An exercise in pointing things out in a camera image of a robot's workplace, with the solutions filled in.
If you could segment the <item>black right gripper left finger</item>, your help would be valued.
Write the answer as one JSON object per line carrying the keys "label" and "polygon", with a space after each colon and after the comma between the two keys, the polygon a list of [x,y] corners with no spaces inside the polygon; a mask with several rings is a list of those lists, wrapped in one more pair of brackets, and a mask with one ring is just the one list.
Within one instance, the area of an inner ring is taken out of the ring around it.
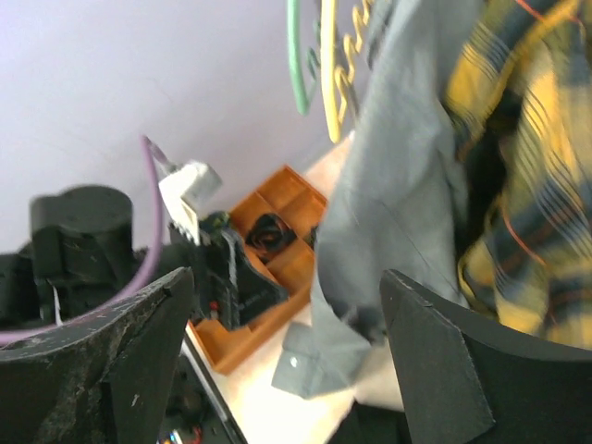
{"label": "black right gripper left finger", "polygon": [[155,443],[191,310],[179,268],[82,322],[1,350],[4,443]]}

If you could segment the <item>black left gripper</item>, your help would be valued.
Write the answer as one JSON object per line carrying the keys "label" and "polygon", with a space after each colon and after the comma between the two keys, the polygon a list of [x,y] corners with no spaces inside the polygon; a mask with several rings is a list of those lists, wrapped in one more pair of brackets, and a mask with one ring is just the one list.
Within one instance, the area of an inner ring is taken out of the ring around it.
{"label": "black left gripper", "polygon": [[258,271],[248,258],[229,214],[214,212],[200,221],[196,245],[169,223],[170,244],[191,269],[194,296],[190,320],[216,320],[227,330],[245,327],[289,298],[288,291]]}

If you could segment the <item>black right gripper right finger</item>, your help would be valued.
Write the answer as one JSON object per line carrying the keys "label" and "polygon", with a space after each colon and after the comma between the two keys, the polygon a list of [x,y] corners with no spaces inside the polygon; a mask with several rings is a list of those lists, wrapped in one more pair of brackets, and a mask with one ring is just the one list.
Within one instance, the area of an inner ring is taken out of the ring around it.
{"label": "black right gripper right finger", "polygon": [[503,326],[397,270],[380,294],[412,442],[590,442],[589,350]]}

